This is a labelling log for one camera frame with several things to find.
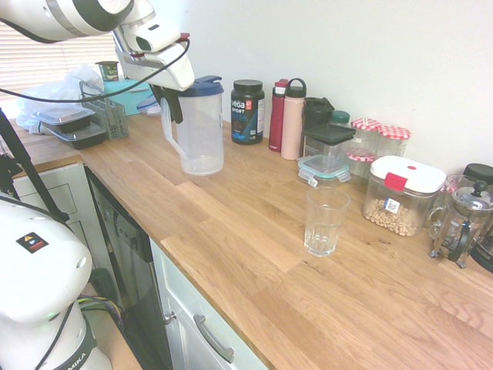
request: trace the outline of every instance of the french press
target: french press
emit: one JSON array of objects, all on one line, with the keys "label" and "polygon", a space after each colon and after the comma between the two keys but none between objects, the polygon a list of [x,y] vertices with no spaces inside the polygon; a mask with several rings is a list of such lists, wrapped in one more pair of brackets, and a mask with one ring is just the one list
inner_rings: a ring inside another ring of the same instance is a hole
[{"label": "french press", "polygon": [[460,268],[466,267],[465,259],[493,211],[486,187],[486,182],[477,181],[474,187],[462,187],[452,194],[430,257],[444,255]]}]

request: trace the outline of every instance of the dish rack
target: dish rack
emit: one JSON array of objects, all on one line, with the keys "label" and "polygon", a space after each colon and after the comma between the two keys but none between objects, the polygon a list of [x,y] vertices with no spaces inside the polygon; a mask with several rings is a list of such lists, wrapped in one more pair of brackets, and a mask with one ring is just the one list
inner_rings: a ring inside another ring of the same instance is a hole
[{"label": "dish rack", "polygon": [[[84,81],[81,81],[79,86],[83,98],[85,98],[86,95],[90,95],[87,92],[84,92],[85,86],[90,89],[96,89],[103,95],[103,91],[98,86],[90,85]],[[91,116],[91,122],[106,128],[106,136],[108,139],[120,139],[129,135],[125,106],[123,104],[105,98],[82,103],[82,106],[95,112],[95,114]]]}]

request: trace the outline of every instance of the white wall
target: white wall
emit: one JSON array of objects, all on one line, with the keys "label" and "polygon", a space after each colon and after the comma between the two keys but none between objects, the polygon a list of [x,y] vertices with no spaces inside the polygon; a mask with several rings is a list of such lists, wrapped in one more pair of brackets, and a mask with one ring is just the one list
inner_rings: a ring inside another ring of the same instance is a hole
[{"label": "white wall", "polygon": [[196,75],[223,77],[226,120],[233,80],[263,81],[270,100],[274,81],[301,77],[354,118],[410,129],[408,158],[447,173],[493,166],[490,0],[154,3],[191,33]]}]

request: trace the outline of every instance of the red water bottle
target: red water bottle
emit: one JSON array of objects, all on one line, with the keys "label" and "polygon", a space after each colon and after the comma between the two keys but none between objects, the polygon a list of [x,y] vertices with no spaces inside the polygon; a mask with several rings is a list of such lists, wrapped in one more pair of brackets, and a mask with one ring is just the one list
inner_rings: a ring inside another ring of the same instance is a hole
[{"label": "red water bottle", "polygon": [[280,152],[283,141],[284,93],[288,80],[280,79],[272,89],[272,114],[270,115],[269,149]]}]

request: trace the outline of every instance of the pink water bottle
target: pink water bottle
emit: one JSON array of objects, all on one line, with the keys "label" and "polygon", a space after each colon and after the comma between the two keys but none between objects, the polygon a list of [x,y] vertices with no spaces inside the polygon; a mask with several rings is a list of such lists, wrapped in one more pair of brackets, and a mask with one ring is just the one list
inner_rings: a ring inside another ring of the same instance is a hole
[{"label": "pink water bottle", "polygon": [[269,149],[280,152],[283,141],[284,93],[287,79],[280,79],[272,89],[272,114],[270,115]]},{"label": "pink water bottle", "polygon": [[[292,86],[293,81],[300,82],[302,86]],[[297,160],[300,157],[305,96],[307,96],[307,85],[302,79],[292,79],[287,83],[284,99],[283,142],[280,150],[280,156],[285,160]]]}]

